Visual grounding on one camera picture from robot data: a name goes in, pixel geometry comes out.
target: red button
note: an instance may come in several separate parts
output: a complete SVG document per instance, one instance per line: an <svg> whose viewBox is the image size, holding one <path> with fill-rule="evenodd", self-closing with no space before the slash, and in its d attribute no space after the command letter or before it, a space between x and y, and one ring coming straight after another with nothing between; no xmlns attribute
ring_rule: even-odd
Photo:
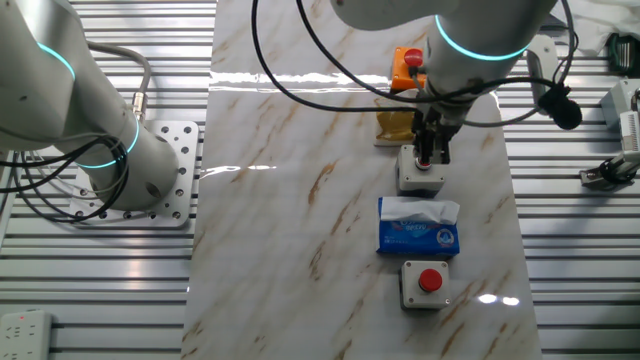
<svg viewBox="0 0 640 360"><path fill-rule="evenodd" d="M404 62L408 66L422 66L422 50L409 49L404 53Z"/></svg>
<svg viewBox="0 0 640 360"><path fill-rule="evenodd" d="M442 287L442 275L433 269L427 269L420 274L419 283L424 291L436 291Z"/></svg>

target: orange object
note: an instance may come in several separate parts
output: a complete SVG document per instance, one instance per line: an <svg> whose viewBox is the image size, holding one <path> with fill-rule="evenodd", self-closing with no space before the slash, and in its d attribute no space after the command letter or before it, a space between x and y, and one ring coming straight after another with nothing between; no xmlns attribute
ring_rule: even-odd
<svg viewBox="0 0 640 360"><path fill-rule="evenodd" d="M416 87L413 80L411 80L411 76L409 76L409 66L404 60L404 56L409 50L418 50L422 52L421 49L399 46L393 54L393 66L391 67L392 92L398 93L408 89L415 89ZM424 87L425 81L427 81L427 76L424 74L418 74L418 81Z"/></svg>

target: cable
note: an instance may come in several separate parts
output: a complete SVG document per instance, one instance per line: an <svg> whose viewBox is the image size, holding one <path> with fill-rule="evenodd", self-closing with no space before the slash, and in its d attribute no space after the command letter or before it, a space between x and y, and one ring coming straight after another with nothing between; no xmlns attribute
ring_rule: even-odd
<svg viewBox="0 0 640 360"><path fill-rule="evenodd" d="M539 79L539 78L532 78L532 77L514 77L514 78L508 78L508 79L494 80L494 81L490 81L490 82L487 82L487 83L484 83L484 84L481 84L481 85L468 87L468 88L464 88L464 89L461 89L461 90L458 90L458 91L454 91L454 92L451 92L451 93L438 95L438 96L434 96L434 97L428 97L428 98L424 98L424 97L423 98L406 98L406 97L402 97L402 96L393 95L393 94L390 94L390 93L387 93L387 92L384 92L384 91L380 91L380 90L376 89L375 87L373 87L373 86L365 83L364 81L358 79L358 77L355 76L352 72L350 72L347 68L345 68L344 65L342 65L340 63L340 61L338 61L338 59L336 59L335 57L333 57L333 55L331 55L329 50L327 50L327 48L324 46L324 44L322 44L322 42L320 41L320 39L316 35L315 31L313 30L313 27L311 26L311 23L309 22L307 14L304 11L304 6L302 4L302 0L296 0L296 5L298 6L298 12L300 13L300 18L302 19L302 22L304 24L305 29L309 33L309 36L311 36L311 39L313 40L314 44L324 54L324 56L335 67L337 67L340 71L342 71L349 79L351 79L353 82L355 82L356 84L362 86L363 88L373 92L376 95L380 95L380 96L385 97L385 98L390 99L390 100L395 100L395 101L400 101L400 102L405 102L405 103L426 104L426 103L450 100L450 99L453 99L453 98L461 96L461 95L480 93L483 90L486 90L486 89L489 89L489 88L493 88L493 87L499 86L499 85L504 85L504 84L534 83L534 84L546 85L546 86L549 86L549 87L552 87L552 86L555 85L552 81L547 80L547 79Z"/></svg>
<svg viewBox="0 0 640 360"><path fill-rule="evenodd" d="M35 159L36 156L37 156L38 158L44 160L42 155L40 155L37 151L29 151L29 154L31 155L32 159ZM49 165L45 165L45 166L46 166L47 170L53 171ZM38 170L38 172L40 173L40 175L42 177L48 176L48 174L46 174L44 169L42 169L41 167L38 167L36 169ZM100 200L101 198L99 196L97 196L97 195L98 194L104 194L104 193L110 192L111 190L115 189L116 186L118 186L120 184L120 182L122 182L124 180L124 174L122 176L120 176L120 178L118 180L116 180L116 182L114 182L113 185L109 186L106 189L97 190L97 191L85 189L82 186L77 186L75 184L68 183L64 179L60 178L60 176L56 176L55 180L58 180L61 184L66 185L66 186L68 186L70 188L78 189L80 191L85 191L87 193L91 193L91 194L96 195L96 196L93 196L93 197L86 197L86 196L76 195L76 194L73 193L73 191L69 191L67 189L64 189L64 188L56 185L56 183L54 183L54 182L51 182L49 184L54 189L60 191L61 193L65 194L65 195L67 195L69 197L72 197L72 198L78 199L78 200Z"/></svg>
<svg viewBox="0 0 640 360"><path fill-rule="evenodd" d="M558 27L562 28L562 29L569 30L569 36L571 36L572 32L571 32L571 29L569 29L568 26L560 26L560 25L558 25ZM569 48L569 51L575 53L578 50L578 48L580 47L580 37L578 36L578 34L576 32L573 32L573 35L576 38L576 43L575 43L576 47L573 50L571 50L571 48ZM553 73L553 77L551 78L551 80L553 80L553 82L556 82L556 76L558 76L558 72L560 71L560 69L562 68L562 65L564 65L564 63L566 61L567 61L567 58L564 58L564 59L562 59L562 61L560 61L560 64L556 68L556 71Z"/></svg>
<svg viewBox="0 0 640 360"><path fill-rule="evenodd" d="M107 144L109 144L109 142L114 142L112 139L105 139L105 142ZM67 223L67 224L71 224L71 223L77 223L77 222L81 222L81 221L85 221L91 218L94 218L96 216L100 216L102 215L107 209L109 209L120 197L120 195L122 194L122 192L124 191L124 188L126 186L127 180L128 180L128 176L129 176L129 167L128 167L128 161L127 161L127 153L126 153L126 149L124 148L123 145L119 145L117 147L114 147L113 150L111 151L112 155L114 157L114 159L119 159L119 161L117 161L116 164L116 171L117 174L119 176L123 176L123 181L122 182L118 182L119 186L115 189L115 191L113 192L112 196L109 197L109 199L107 201L105 201L104 205L102 205L100 208L98 208L96 211L94 211L93 213L89 214L89 215L75 215L75 214L69 214L59 208L57 208L55 205L51 204L51 202L49 202L44 196L42 196L42 194L38 191L37 187L33 188L34 192L36 193L36 195L45 203L47 204L47 206L49 206L51 209L53 209L54 211L56 211L57 213L64 215L66 217L69 217L70 219L60 219L54 216L49 216L46 215L44 213L42 213L37 207L35 207L30 201L29 199L24 195L23 191L20 191L20 196L22 197L23 201L25 202L25 204L27 204L27 206L33 210L37 215L52 221L52 222L56 222L56 223ZM18 154L14 154L14 162L17 162L17 158ZM25 167L25 174L27 176L27 179L29 180L31 185L34 185L33 183L33 179L31 178L31 174L29 173L28 167ZM16 184L16 187L19 187L19 182L18 182L18 177L14 176L14 182Z"/></svg>
<svg viewBox="0 0 640 360"><path fill-rule="evenodd" d="M509 83L507 82L509 79L503 79L503 80L496 80L493 82L489 82L489 83L485 83L485 84L481 84L479 86L476 86L474 88L467 88L467 89L462 89L459 90L457 92L453 92L453 93L449 93L449 94L445 94L445 95L441 95L441 96L436 96L436 97L428 97L426 92L422 89L422 86L419 85L419 82L417 81L417 78L413 79L414 83L416 84L416 87L420 91L420 97L418 98L405 98L405 97L400 97L400 96L396 96L396 95L392 95L383 91L380 91L378 89L376 89L375 87L361 81L360 79L358 79L355 75L353 75L353 73L351 73L347 68L345 68L336 58L333 57L333 55L329 52L329 50L327 50L327 48L322 44L322 42L320 41L320 39L318 38L318 36L316 35L315 31L313 30L313 27L311 26L311 23L309 22L309 19L306 15L306 12L304 10L304 6L302 4L302 0L296 0L296 5L298 7L298 12L300 13L300 18L302 19L302 22L305 26L305 29L307 30L307 32L309 33L309 36L311 36L311 39L313 40L313 42L316 44L316 46L318 47L318 49L325 55L325 57L334 65L336 66L340 71L342 71L347 77L349 77L352 81L354 81L355 83L357 83L358 85L364 87L365 89L383 96L385 98L391 99L391 100L396 100L396 101L401 101L401 102L407 102L407 103L429 103L429 102L435 102L435 101L444 101L444 100L448 100L451 99L453 97L457 97L460 95L464 95L464 94L468 94L468 93L479 93L487 88L491 88L497 85L502 85L505 83ZM563 0L563 7L565 8L565 14L567 15L567 29L570 31L570 44L569 44L569 48L570 48L570 56L568 57L568 60L565 59L567 62L567 66L565 67L565 71L563 72L563 76L560 79L560 82L563 82L564 79L567 77L568 75L568 71L569 68L571 67L571 62L573 60L573 53L576 51L577 49L577 45L574 44L574 36L576 37L576 42L579 42L578 39L578 35L575 33L574 29L573 29L573 19L571 17L571 12L569 9L569 5L566 2L566 0ZM556 85L555 82L555 77L557 76L558 71L560 70L560 68L562 67L562 65L564 64L565 60L563 60L559 66L556 68L556 71L554 73L553 76L553 81L549 81L546 79L536 79L536 78L510 78L510 79L517 79L513 82L530 82L530 83L541 83L541 81L546 82L544 85L549 86L549 87L554 87ZM498 127L498 126L504 126L504 125L509 125L509 124L514 124L523 120L528 119L529 117L533 116L534 114L538 113L541 109L540 108L534 108L531 111L527 112L524 115L518 116L516 118L510 119L510 120L505 120L505 121L500 121L500 122L494 122L494 123L480 123L480 122L474 122L474 121L469 121L469 120L463 120L462 123L466 124L468 126L476 126L476 127Z"/></svg>
<svg viewBox="0 0 640 360"><path fill-rule="evenodd" d="M87 41L87 44L89 45L89 49L93 51L128 57L138 64L142 65L144 69L144 75L142 76L142 82L140 83L140 89L138 90L138 92L147 92L147 89L149 88L149 82L151 81L151 65L149 64L149 60L147 60L146 57L133 50L125 49L119 46L98 44L94 43L93 41Z"/></svg>
<svg viewBox="0 0 640 360"><path fill-rule="evenodd" d="M26 191L26 190L31 190L34 189L38 186L44 185L48 182L50 182L51 180L55 179L56 176L58 176L58 174L60 174L64 169L66 169L67 167L69 167L69 165L71 165L71 163L73 163L76 159L78 159L80 156L82 156L85 152L87 152L89 149L91 149L93 146L99 144L99 143L103 143L103 144L107 144L107 146L111 145L110 142L108 142L107 137L100 137L97 138L93 141L91 141L90 143L82 146L79 149L76 149L72 152L70 152L67 155L61 156L61 160L57 160L54 162L59 162L62 161L64 159L66 159L67 161L60 165L60 167L58 169L56 169L54 172L52 172L49 176L45 177L44 179L42 179L41 181L38 181L37 183L34 184L30 184L27 186L16 186L15 188L7 188L7 189L0 189L0 194L8 194L8 193L12 193L12 192L20 192L20 191ZM13 162L13 163L6 163L8 167L21 167L21 168L30 168L30 167L35 167L33 166L34 163L31 164L22 164L20 165L17 162Z"/></svg>
<svg viewBox="0 0 640 360"><path fill-rule="evenodd" d="M258 38L258 21L257 21L257 18L258 18L258 0L253 0L252 1L252 5L251 5L251 35L253 37L253 46L255 48L256 55L258 56L258 61L260 62L260 65L262 66L262 69L264 70L265 74L267 74L267 76L269 77L269 79L271 80L273 85L275 85L275 87L277 87L278 90L280 90L283 94L285 94L291 100L296 101L296 102L298 102L298 103L300 103L302 105L317 109L317 110L333 111L333 112L381 112L381 111L417 112L418 111L418 109L413 108L413 107L352 107L352 108L345 108L345 107L327 106L327 105L316 104L314 102L302 99L302 98L292 94L291 92L289 92L289 90L287 90L284 86L282 86L282 84L280 84L280 82L278 82L278 80L275 78L275 76L273 75L273 73L269 69L269 66L267 65L267 62L265 61L264 56L262 55L262 49L260 48L260 40Z"/></svg>
<svg viewBox="0 0 640 360"><path fill-rule="evenodd" d="M569 75L569 69L573 64L573 55L576 52L576 50L578 50L578 45L576 44L576 41L575 41L576 40L575 38L577 38L577 34L576 34L575 27L573 26L573 15L571 14L571 8L569 8L569 2L568 0L560 0L560 1L562 1L564 14L567 18L567 27L569 28L569 32L570 32L569 54L567 54L567 59L566 59L567 65L565 66L564 71L562 72L562 75L560 75L560 79L558 80L558 83L563 84L565 79Z"/></svg>

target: small white box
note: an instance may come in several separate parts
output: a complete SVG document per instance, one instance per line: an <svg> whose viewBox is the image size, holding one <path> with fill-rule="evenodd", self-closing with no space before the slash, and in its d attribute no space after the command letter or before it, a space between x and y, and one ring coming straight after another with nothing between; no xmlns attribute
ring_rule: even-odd
<svg viewBox="0 0 640 360"><path fill-rule="evenodd" d="M451 304L449 266L443 261L407 261L400 269L406 309L442 309Z"/></svg>
<svg viewBox="0 0 640 360"><path fill-rule="evenodd" d="M0 360L47 360L51 315L42 311L0 318Z"/></svg>

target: metal bracket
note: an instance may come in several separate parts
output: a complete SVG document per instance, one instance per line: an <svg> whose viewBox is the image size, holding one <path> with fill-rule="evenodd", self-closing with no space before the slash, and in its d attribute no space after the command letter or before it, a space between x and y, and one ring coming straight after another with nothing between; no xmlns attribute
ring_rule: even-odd
<svg viewBox="0 0 640 360"><path fill-rule="evenodd" d="M108 210L104 218L88 220L76 226L87 228L167 228L182 227L189 219L191 212L191 192L198 146L198 125L192 121L147 121L146 128L153 134L164 138L175 150L178 157L179 175L173 188L161 201L147 211ZM79 171L76 177L77 186L91 189L89 176ZM74 193L86 196L81 190ZM71 213L91 213L100 207L100 200L72 199L69 207Z"/></svg>

